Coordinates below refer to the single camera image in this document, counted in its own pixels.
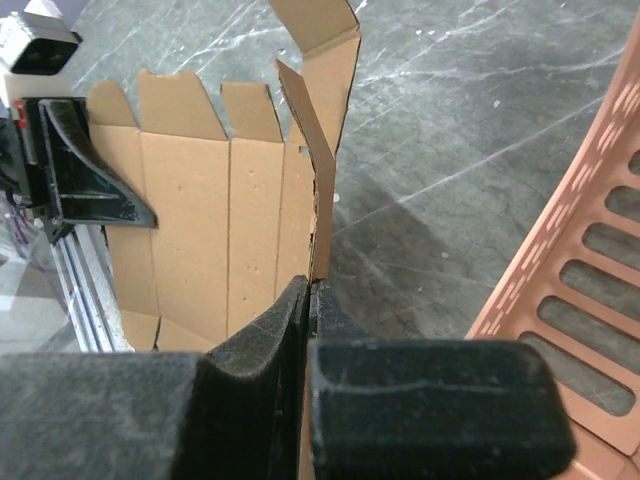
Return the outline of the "cardboard box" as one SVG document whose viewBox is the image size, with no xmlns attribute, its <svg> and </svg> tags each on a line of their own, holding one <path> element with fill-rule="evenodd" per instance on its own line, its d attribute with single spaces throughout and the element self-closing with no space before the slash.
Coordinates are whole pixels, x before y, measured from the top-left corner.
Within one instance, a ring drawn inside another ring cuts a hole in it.
<svg viewBox="0 0 640 480">
<path fill-rule="evenodd" d="M 137 76 L 87 98 L 90 137 L 154 209 L 154 229 L 107 230 L 127 353 L 207 353 L 255 320 L 290 281 L 329 269 L 336 153 L 361 33 L 346 1 L 275 1 L 303 57 L 276 66 L 293 121 L 269 87 L 225 83 L 218 114 L 200 78 Z"/>
</svg>

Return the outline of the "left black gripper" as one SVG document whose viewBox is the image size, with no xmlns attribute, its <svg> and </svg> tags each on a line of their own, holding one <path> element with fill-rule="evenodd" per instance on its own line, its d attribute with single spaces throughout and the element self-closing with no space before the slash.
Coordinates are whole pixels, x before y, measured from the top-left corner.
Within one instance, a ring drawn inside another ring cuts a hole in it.
<svg viewBox="0 0 640 480">
<path fill-rule="evenodd" d="M 1 117 L 1 191 L 51 245 L 69 224 L 152 229 L 150 206 L 100 156 L 80 98 L 18 98 Z"/>
</svg>

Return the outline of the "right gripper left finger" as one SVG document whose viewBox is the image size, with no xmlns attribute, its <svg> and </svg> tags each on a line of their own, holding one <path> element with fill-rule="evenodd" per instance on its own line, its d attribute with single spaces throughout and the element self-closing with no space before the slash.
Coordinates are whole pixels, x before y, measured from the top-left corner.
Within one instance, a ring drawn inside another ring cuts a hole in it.
<svg viewBox="0 0 640 480">
<path fill-rule="evenodd" d="M 1 359 L 5 479 L 294 479 L 308 283 L 207 353 Z"/>
</svg>

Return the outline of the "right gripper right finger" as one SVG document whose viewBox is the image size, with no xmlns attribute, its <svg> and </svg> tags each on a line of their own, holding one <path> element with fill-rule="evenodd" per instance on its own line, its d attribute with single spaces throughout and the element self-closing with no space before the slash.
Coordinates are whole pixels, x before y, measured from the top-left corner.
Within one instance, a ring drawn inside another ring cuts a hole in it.
<svg viewBox="0 0 640 480">
<path fill-rule="evenodd" d="M 313 286 L 307 365 L 319 479 L 551 479 L 575 455 L 552 372 L 504 340 L 370 335 Z"/>
</svg>

